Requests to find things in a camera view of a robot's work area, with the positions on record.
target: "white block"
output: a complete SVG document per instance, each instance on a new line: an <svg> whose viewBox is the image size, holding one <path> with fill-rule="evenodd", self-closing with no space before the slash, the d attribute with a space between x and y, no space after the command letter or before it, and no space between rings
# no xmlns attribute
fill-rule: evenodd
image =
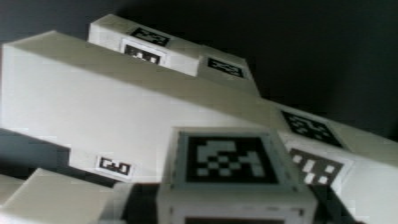
<svg viewBox="0 0 398 224"><path fill-rule="evenodd" d="M203 46L198 77L260 97L246 59Z"/></svg>
<svg viewBox="0 0 398 224"><path fill-rule="evenodd" d="M317 199L271 130L176 129L157 200L160 224L313 223Z"/></svg>
<svg viewBox="0 0 398 224"><path fill-rule="evenodd" d="M164 40L160 42L153 39L157 35ZM91 23L89 42L260 96L246 60L116 15L107 15Z"/></svg>
<svg viewBox="0 0 398 224"><path fill-rule="evenodd" d="M72 166L127 182L160 180L171 127L281 126L267 100L57 32L4 45L2 76L2 127L70 147ZM98 157L134 174L103 172Z"/></svg>
<svg viewBox="0 0 398 224"><path fill-rule="evenodd" d="M88 224L98 220L112 189L38 169L0 210L4 224Z"/></svg>
<svg viewBox="0 0 398 224"><path fill-rule="evenodd" d="M9 197L13 196L20 186L24 184L24 180L0 175L0 208L8 202Z"/></svg>
<svg viewBox="0 0 398 224"><path fill-rule="evenodd" d="M116 15L91 23L89 42L196 76L201 45Z"/></svg>

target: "dark wall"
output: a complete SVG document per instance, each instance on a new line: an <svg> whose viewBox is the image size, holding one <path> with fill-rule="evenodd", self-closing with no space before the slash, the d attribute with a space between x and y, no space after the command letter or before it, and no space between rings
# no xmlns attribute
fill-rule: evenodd
<svg viewBox="0 0 398 224"><path fill-rule="evenodd" d="M114 13L251 63L263 97L398 140L398 2L0 0L0 42Z"/></svg>

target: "white surface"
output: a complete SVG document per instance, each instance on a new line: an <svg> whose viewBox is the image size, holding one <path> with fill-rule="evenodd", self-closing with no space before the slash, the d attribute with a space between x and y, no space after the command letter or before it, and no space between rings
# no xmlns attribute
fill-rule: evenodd
<svg viewBox="0 0 398 224"><path fill-rule="evenodd" d="M212 136L239 136L271 134L271 145L267 151L278 155L272 160L274 169L290 178L287 183L278 186L267 184L242 184L237 183L189 183L191 186L182 186L180 177L185 164L185 156L176 156L180 133L212 134ZM160 224L183 224L185 217L203 218L281 218L287 224L311 224L317 199L310 192L308 186L301 182L299 171L295 169L292 159L283 149L283 143L278 135L267 129L212 129L212 128L178 128L171 140L171 150L167 157L167 168L159 192L159 217Z"/></svg>
<svg viewBox="0 0 398 224"><path fill-rule="evenodd" d="M56 32L4 45L2 75L2 127L70 147L79 169L130 163L132 181L160 180L175 126L281 126L267 100Z"/></svg>
<svg viewBox="0 0 398 224"><path fill-rule="evenodd" d="M38 169L0 211L4 224L88 224L98 220L112 189Z"/></svg>
<svg viewBox="0 0 398 224"><path fill-rule="evenodd" d="M24 182L25 181L16 179L15 177L0 175L0 208L20 186L24 185Z"/></svg>

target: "white cube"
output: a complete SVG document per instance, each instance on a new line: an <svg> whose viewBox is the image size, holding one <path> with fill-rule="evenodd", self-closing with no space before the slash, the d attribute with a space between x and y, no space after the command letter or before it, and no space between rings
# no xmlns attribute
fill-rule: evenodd
<svg viewBox="0 0 398 224"><path fill-rule="evenodd" d="M196 76L201 45L116 15L91 23L89 42Z"/></svg>
<svg viewBox="0 0 398 224"><path fill-rule="evenodd" d="M112 189L38 169L0 210L2 224L88 224Z"/></svg>
<svg viewBox="0 0 398 224"><path fill-rule="evenodd" d="M176 129L159 192L160 223L311 224L315 208L276 133Z"/></svg>

